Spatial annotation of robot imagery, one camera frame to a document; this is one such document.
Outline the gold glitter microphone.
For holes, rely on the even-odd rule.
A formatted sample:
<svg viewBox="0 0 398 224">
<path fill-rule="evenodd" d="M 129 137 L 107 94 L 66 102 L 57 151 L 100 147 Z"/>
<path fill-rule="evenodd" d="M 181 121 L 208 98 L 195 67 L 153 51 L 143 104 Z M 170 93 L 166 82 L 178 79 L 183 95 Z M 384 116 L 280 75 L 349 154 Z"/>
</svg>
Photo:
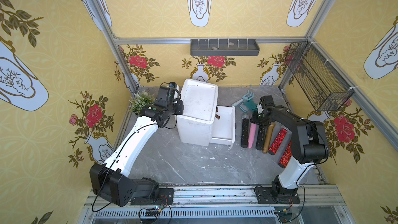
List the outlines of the gold glitter microphone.
<svg viewBox="0 0 398 224">
<path fill-rule="evenodd" d="M 268 129 L 267 129 L 267 132 L 266 132 L 266 136 L 265 136 L 265 139 L 264 139 L 264 146 L 263 146 L 263 150 L 262 150 L 263 153 L 268 153 L 275 125 L 276 125 L 275 122 L 271 122 L 271 124 L 268 126 Z"/>
</svg>

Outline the pink microphone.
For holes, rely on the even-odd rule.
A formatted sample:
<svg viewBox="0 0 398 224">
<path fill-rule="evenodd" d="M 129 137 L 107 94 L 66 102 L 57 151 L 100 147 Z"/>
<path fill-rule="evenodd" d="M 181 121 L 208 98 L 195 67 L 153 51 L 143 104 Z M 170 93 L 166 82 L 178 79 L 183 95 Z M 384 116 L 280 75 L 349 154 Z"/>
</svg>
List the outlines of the pink microphone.
<svg viewBox="0 0 398 224">
<path fill-rule="evenodd" d="M 248 137 L 248 148 L 253 147 L 255 136 L 256 136 L 257 125 L 255 123 L 250 123 L 249 137 Z"/>
</svg>

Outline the white bottom drawer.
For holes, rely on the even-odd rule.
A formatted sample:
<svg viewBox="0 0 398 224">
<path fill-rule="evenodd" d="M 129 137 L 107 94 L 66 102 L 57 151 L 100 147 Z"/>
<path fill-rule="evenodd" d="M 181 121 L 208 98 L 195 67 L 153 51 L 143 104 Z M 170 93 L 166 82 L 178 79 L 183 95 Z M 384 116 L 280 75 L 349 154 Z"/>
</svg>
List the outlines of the white bottom drawer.
<svg viewBox="0 0 398 224">
<path fill-rule="evenodd" d="M 227 145 L 230 148 L 235 143 L 236 112 L 233 106 L 217 106 L 216 117 L 212 128 L 210 143 Z"/>
</svg>

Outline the black rhinestone microphone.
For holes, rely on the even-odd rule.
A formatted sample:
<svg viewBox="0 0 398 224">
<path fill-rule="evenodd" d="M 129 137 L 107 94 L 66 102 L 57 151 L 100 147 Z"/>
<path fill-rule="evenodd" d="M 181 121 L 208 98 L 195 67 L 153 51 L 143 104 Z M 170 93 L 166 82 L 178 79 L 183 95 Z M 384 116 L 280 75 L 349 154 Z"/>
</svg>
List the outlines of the black rhinestone microphone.
<svg viewBox="0 0 398 224">
<path fill-rule="evenodd" d="M 241 129 L 241 144 L 242 148 L 248 147 L 248 140 L 249 140 L 249 115 L 243 114 L 242 115 L 242 129 Z"/>
<path fill-rule="evenodd" d="M 256 149 L 262 151 L 265 143 L 265 137 L 267 133 L 268 126 L 260 125 L 258 127 L 258 135 L 256 141 Z"/>
</svg>

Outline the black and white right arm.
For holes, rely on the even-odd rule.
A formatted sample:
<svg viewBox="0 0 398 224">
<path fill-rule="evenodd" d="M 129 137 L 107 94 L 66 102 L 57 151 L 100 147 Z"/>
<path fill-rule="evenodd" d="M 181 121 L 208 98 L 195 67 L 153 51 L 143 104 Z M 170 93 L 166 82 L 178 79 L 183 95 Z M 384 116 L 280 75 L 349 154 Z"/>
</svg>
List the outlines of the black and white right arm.
<svg viewBox="0 0 398 224">
<path fill-rule="evenodd" d="M 256 146 L 264 153 L 276 153 L 271 151 L 271 146 L 275 145 L 274 142 L 271 143 L 271 138 L 276 122 L 282 125 L 285 132 L 291 132 L 288 147 L 292 158 L 285 165 L 284 171 L 272 182 L 271 193 L 275 198 L 293 196 L 310 169 L 321 164 L 322 160 L 326 161 L 329 156 L 323 123 L 304 119 L 284 106 L 275 105 L 270 95 L 260 98 L 250 122 L 259 127 Z"/>
</svg>

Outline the red glitter microphone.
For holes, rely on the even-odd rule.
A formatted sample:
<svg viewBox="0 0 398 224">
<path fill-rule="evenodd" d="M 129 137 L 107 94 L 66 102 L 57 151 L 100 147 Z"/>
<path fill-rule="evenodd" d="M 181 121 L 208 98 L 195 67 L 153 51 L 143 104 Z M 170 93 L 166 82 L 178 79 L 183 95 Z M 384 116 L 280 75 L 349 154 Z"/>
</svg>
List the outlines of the red glitter microphone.
<svg viewBox="0 0 398 224">
<path fill-rule="evenodd" d="M 277 134 L 277 136 L 275 137 L 272 145 L 270 146 L 270 148 L 268 149 L 268 153 L 271 155 L 275 155 L 279 149 L 279 147 L 281 146 L 285 136 L 287 135 L 288 130 L 285 128 L 281 128 L 279 133 Z"/>
<path fill-rule="evenodd" d="M 292 157 L 292 153 L 291 153 L 291 142 L 289 142 L 289 144 L 287 145 L 278 165 L 281 168 L 286 168 L 286 166 L 288 165 L 290 159 Z"/>
</svg>

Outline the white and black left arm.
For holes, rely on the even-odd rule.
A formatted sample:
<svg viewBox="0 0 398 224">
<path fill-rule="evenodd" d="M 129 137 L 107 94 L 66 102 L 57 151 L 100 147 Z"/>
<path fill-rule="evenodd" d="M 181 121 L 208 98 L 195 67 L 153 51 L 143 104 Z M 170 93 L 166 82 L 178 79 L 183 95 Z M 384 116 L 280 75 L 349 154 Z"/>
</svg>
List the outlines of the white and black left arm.
<svg viewBox="0 0 398 224">
<path fill-rule="evenodd" d="M 176 83 L 162 83 L 154 103 L 145 105 L 134 127 L 119 147 L 102 164 L 90 169 L 93 193 L 123 207 L 132 200 L 156 203 L 159 184 L 150 178 L 130 179 L 140 152 L 158 129 L 166 128 L 173 116 L 183 114 L 184 105 Z"/>
</svg>

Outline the white plastic drawer cabinet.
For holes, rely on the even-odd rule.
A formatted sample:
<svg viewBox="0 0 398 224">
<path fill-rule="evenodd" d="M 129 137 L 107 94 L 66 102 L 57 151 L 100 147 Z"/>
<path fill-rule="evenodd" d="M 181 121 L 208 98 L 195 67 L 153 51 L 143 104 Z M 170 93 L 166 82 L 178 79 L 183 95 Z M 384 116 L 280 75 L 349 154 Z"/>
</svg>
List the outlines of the white plastic drawer cabinet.
<svg viewBox="0 0 398 224">
<path fill-rule="evenodd" d="M 178 117 L 177 130 L 183 143 L 208 146 L 216 115 L 218 86 L 186 79 L 181 89 L 183 115 Z"/>
</svg>

